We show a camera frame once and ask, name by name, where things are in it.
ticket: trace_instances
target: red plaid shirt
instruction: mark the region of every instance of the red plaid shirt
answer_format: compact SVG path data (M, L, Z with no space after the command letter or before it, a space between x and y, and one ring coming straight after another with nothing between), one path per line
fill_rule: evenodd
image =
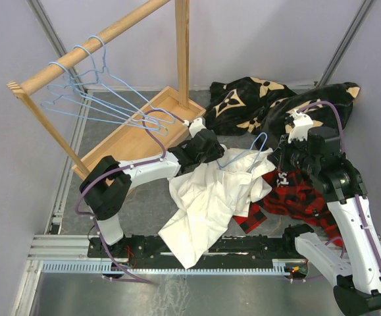
M321 226L329 238L341 236L323 197L309 184L307 175L300 171L274 170L264 174L263 179L272 186L272 191L257 204L250 205L248 218L234 217L246 233L265 221L266 217L258 206L260 205L269 213L289 215L293 219L302 219L308 224ZM339 240L335 244L342 246Z

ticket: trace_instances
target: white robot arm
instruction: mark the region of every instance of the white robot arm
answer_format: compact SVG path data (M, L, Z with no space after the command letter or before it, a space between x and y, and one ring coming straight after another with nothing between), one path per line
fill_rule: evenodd
M381 309L381 245L361 175L340 152L336 130L313 127L310 117L297 111L291 120L292 131L268 158L280 170L299 169L310 175L338 224L350 264L312 232L296 236L295 248L332 285L344 315Z

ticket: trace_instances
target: gray floor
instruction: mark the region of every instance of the gray floor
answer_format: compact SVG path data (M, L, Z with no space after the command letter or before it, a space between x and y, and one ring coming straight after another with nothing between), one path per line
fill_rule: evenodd
M142 92L148 99L151 99L157 93ZM145 101L133 92L121 92L121 95L139 107L145 104ZM118 102L118 98L110 93L96 93L95 96L106 101ZM209 104L209 91L191 91L190 98L206 107ZM93 110L89 112L89 117L104 118L100 113ZM83 157L87 154L117 127L115 124L88 120L80 144L79 156ZM227 147L249 148L255 137L247 133L244 136L219 136L218 138ZM68 191L61 234L87 234L92 226L88 217L77 216L74 212L74 206L79 197L80 183L81 180L74 174ZM87 211L88 207L83 203L80 209ZM177 206L170 197L167 180L162 179L147 183L137 187L127 197L120 210L122 228L127 235L157 234L176 211ZM289 217L264 213L268 219L250 234L281 235L289 224L301 223L301 221ZM323 234L323 231L319 228L316 228L316 231ZM236 222L231 220L225 235L242 234L244 234L244 231Z
M147 275L153 284L45 273L30 316L342 316L325 278Z

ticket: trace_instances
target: wooden post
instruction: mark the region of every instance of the wooden post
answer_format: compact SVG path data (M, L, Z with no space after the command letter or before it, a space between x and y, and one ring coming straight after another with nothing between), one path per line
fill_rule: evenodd
M189 2L175 0L178 104L185 109L189 106Z
M89 170L80 158L75 154L72 148L66 143L64 138L57 132L56 128L50 123L48 118L41 112L38 106L31 100L26 92L14 81L9 82L7 87L12 90L15 96L25 104L25 106L32 112L32 114L41 122L42 126L52 135L52 137L59 143L64 151L70 158L76 163L78 168L83 172L85 176L88 176Z
M99 32L97 36L103 40L104 43L112 41L124 31L131 28L133 25L143 20L145 17L161 8L170 0L148 0L136 10L127 14L114 24L110 25L105 30ZM89 52L93 53L102 47L101 42L97 38L91 38L82 44ZM59 58L57 62L69 69L83 61L88 54L81 48L75 48L68 52L65 56ZM62 75L64 70L57 65L51 64L46 66L43 70L37 73L35 76L27 79L27 81L20 84L24 93L32 95L42 87L52 82L55 78Z

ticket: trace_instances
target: lavender wall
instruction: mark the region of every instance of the lavender wall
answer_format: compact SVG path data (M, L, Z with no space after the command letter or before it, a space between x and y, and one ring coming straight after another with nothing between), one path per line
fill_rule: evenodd
M41 2L66 48L72 49L146 0ZM191 0L190 86L207 88L212 81L243 76L284 82L318 80L361 3ZM131 85L176 86L174 1L107 47L112 72ZM79 69L89 66L83 62Z
M43 232L64 153L6 88L56 55L28 4L0 0L0 316L10 315L34 234ZM33 96L43 101L46 92ZM71 105L65 109L75 111ZM49 115L63 136L71 117Z

